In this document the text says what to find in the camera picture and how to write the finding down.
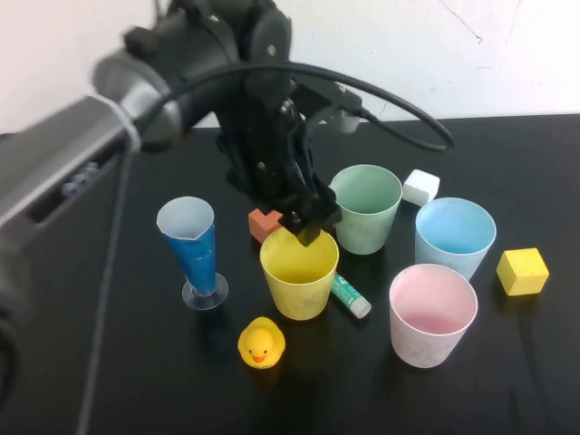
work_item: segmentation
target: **yellow cube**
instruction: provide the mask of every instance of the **yellow cube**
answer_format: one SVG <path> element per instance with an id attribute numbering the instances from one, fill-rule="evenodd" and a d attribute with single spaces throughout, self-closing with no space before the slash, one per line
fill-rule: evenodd
<path id="1" fill-rule="evenodd" d="M 550 273 L 535 248 L 505 251 L 498 265 L 498 276 L 508 296 L 540 293 Z"/>

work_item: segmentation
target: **glass base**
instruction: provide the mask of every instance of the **glass base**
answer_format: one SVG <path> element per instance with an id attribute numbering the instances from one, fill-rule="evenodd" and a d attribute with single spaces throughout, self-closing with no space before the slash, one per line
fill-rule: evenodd
<path id="1" fill-rule="evenodd" d="M 185 303 L 196 310 L 210 310 L 220 305 L 227 297 L 227 280 L 224 276 L 216 273 L 216 288 L 207 296 L 198 295 L 189 281 L 186 281 L 181 290 Z"/>

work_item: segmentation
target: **white wall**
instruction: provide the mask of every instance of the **white wall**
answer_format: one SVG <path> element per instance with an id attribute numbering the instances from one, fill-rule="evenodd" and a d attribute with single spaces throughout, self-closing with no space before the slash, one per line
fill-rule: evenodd
<path id="1" fill-rule="evenodd" d="M 436 117 L 580 112 L 578 0 L 277 3 L 293 19 L 294 60 L 380 85 Z M 0 0 L 0 11 L 0 132 L 76 99 L 122 31 L 152 22 L 149 0 Z"/>

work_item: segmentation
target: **green toothpaste tube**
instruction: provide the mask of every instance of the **green toothpaste tube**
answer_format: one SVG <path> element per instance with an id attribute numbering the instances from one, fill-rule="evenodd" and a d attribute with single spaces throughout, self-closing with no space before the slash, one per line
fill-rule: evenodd
<path id="1" fill-rule="evenodd" d="M 369 301 L 338 274 L 334 276 L 333 293 L 358 319 L 362 319 L 371 311 L 372 305 Z"/>

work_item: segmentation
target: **white cube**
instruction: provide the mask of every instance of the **white cube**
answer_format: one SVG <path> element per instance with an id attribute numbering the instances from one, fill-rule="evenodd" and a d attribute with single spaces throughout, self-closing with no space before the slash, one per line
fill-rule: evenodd
<path id="1" fill-rule="evenodd" d="M 402 198 L 423 207 L 435 199 L 439 191 L 439 183 L 439 177 L 414 169 L 402 187 Z"/>

